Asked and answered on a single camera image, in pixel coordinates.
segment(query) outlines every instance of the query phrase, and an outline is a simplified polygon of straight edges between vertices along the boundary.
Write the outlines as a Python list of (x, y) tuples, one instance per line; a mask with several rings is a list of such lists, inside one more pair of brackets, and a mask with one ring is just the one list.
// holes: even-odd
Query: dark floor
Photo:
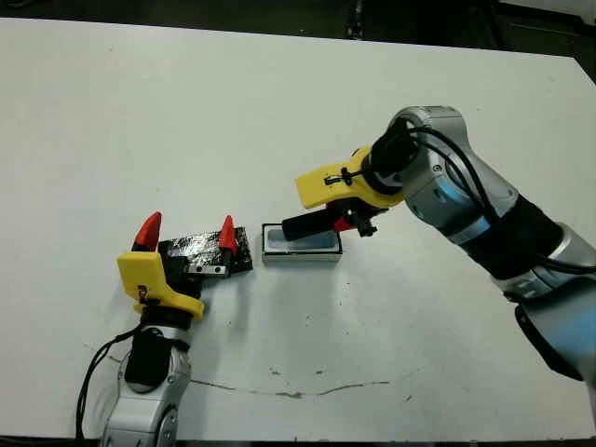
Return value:
[[(99, 447), (88, 440), (84, 447)], [(225, 440), (180, 440), (178, 447), (593, 447), (594, 440), (536, 440), (526, 442), (244, 442)], [(75, 440), (0, 437), (0, 447), (80, 447)]]
[[(583, 24), (579, 17), (512, 7), (495, 0), (431, 3), (380, 0), (0, 1), (0, 16), (6, 17), (106, 21), (338, 39), (361, 37), (384, 42), (571, 56), (596, 80), (596, 26)], [(361, 14), (356, 12), (358, 5), (362, 5)]]

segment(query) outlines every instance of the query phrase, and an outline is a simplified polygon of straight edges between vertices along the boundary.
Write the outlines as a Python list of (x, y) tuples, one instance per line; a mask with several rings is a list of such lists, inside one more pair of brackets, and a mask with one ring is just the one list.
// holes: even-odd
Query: yellow bracket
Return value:
[(315, 208), (340, 198), (358, 197), (376, 208), (391, 208), (403, 200), (401, 192), (392, 196), (374, 191), (361, 175), (352, 178), (352, 184), (337, 182), (325, 184), (325, 179), (332, 175), (340, 175), (342, 168), (350, 172), (361, 169), (362, 160), (371, 152), (371, 146), (364, 146), (352, 155), (346, 163), (325, 165), (308, 172), (296, 179), (298, 194), (305, 208)]
[(198, 299), (174, 291), (166, 283), (161, 256), (155, 251), (127, 251), (118, 257), (118, 269), (124, 291), (136, 301), (134, 310), (142, 312), (145, 300), (158, 300), (154, 305), (175, 307), (203, 318), (204, 305)]

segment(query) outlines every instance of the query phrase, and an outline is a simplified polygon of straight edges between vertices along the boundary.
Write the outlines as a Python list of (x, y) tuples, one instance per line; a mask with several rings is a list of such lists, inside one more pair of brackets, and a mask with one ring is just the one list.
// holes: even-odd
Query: scratch mark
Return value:
[(295, 393), (287, 393), (285, 391), (276, 393), (276, 396), (290, 399), (301, 399), (303, 395), (304, 393), (301, 393), (300, 391), (296, 391)]
[(389, 384), (391, 384), (391, 382), (389, 382), (389, 381), (364, 382), (362, 384), (349, 384), (349, 385), (338, 386), (337, 388), (328, 389), (327, 391), (322, 391), (320, 393), (315, 394), (315, 396), (327, 396), (328, 394), (335, 393), (337, 391), (342, 391), (344, 389), (349, 389), (349, 388), (361, 388), (361, 387), (370, 386), (370, 385), (389, 385)]
[(204, 386), (213, 386), (214, 388), (225, 389), (226, 391), (237, 391), (237, 388), (233, 388), (231, 386), (219, 385), (219, 384), (212, 384), (211, 382), (205, 382), (203, 380), (197, 379), (190, 379), (193, 384), (199, 384)]
[(198, 379), (191, 379), (190, 381), (194, 384), (204, 385), (204, 386), (211, 386), (214, 388), (223, 389), (225, 391), (236, 391), (238, 393), (245, 393), (245, 394), (254, 394), (257, 396), (269, 396), (269, 397), (276, 397), (276, 398), (288, 398), (288, 399), (302, 399), (304, 397), (313, 397), (313, 398), (320, 398), (327, 396), (331, 393), (337, 393), (339, 391), (344, 391), (350, 388), (364, 388), (365, 386), (379, 386), (379, 385), (395, 385), (403, 380), (406, 380), (408, 377), (411, 377), (415, 373), (419, 372), (422, 368), (418, 368), (415, 371), (408, 372), (407, 374), (403, 375), (400, 379), (395, 381), (374, 381), (374, 382), (362, 382), (359, 384), (346, 384), (342, 386), (337, 386), (335, 388), (327, 389), (325, 391), (319, 391), (318, 393), (312, 392), (304, 392), (304, 391), (261, 391), (258, 389), (246, 389), (246, 388), (236, 388), (233, 386), (226, 386), (221, 384), (214, 384), (212, 382), (206, 382), (203, 380)]

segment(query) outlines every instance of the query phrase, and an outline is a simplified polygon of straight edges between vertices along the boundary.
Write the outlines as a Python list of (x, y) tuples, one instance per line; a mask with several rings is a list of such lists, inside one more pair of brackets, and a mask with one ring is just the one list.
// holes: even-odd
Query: black cable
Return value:
[(548, 267), (550, 270), (555, 270), (561, 273), (567, 273), (569, 275), (591, 275), (596, 274), (596, 265), (580, 265), (580, 264), (568, 264), (563, 261), (556, 261), (550, 259), (540, 253), (534, 253), (536, 259), (540, 264)]
[[(464, 176), (461, 169), (457, 166), (457, 164), (453, 160), (451, 160), (449, 158), (449, 156), (447, 156), (447, 154), (442, 152), (437, 146), (430, 144), (429, 142), (425, 142), (424, 140), (420, 140), (419, 138), (412, 137), (410, 140), (412, 142), (415, 142), (415, 143), (421, 145), (421, 146), (426, 147), (426, 149), (428, 149), (429, 151), (432, 151), (435, 154), (437, 154), (438, 156), (440, 156), (441, 158), (443, 158), (445, 160), (445, 162), (449, 166), (451, 166), (451, 168), (454, 170), (455, 174), (457, 175), (457, 177), (459, 178), (460, 182), (463, 185), (464, 191), (469, 195), (470, 199), (474, 202), (474, 204), (477, 207), (479, 207), (480, 209), (484, 209), (484, 206), (476, 198), (476, 195), (472, 192), (472, 189), (469, 187), (469, 183), (467, 182), (466, 177)], [(346, 179), (349, 180), (349, 179), (352, 179), (353, 177), (356, 177), (357, 175), (362, 175), (367, 172), (372, 172), (372, 171), (374, 171), (374, 168), (375, 168), (375, 166), (370, 166), (366, 169), (357, 170), (355, 172), (348, 172), (346, 170), (345, 172), (342, 172), (341, 177), (338, 177), (337, 179), (333, 179), (333, 181), (340, 182), (342, 180), (345, 181)]]
[(81, 390), (78, 393), (78, 399), (76, 401), (76, 434), (75, 440), (79, 443), (79, 445), (85, 445), (85, 435), (83, 433), (83, 418), (85, 417), (85, 407), (87, 406), (87, 393), (89, 388), (89, 382), (91, 380), (91, 375), (97, 368), (97, 366), (102, 362), (103, 359), (108, 355), (110, 351), (110, 347), (116, 343), (120, 343), (124, 340), (135, 335), (137, 332), (141, 330), (143, 323), (139, 323), (139, 325), (127, 332), (121, 333), (114, 337), (112, 340), (107, 342), (105, 345), (100, 347), (91, 363), (88, 366), (87, 373), (85, 374), (85, 379), (83, 380), (83, 385), (81, 386)]

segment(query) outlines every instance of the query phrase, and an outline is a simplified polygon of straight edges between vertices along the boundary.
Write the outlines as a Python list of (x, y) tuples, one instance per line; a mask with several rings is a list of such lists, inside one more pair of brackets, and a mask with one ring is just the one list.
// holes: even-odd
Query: table surface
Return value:
[[(93, 351), (138, 320), (115, 257), (161, 210), (163, 238), (233, 214), (254, 261), (204, 290), (180, 439), (593, 434), (584, 386), (546, 367), (487, 274), (405, 206), (374, 237), (345, 234), (338, 264), (259, 252), (262, 223), (303, 212), (296, 176), (431, 104), (459, 109), (485, 161), (596, 244), (596, 88), (573, 60), (38, 20), (0, 20), (0, 60), (1, 433), (74, 435)], [(117, 366), (92, 381), (90, 437)]]

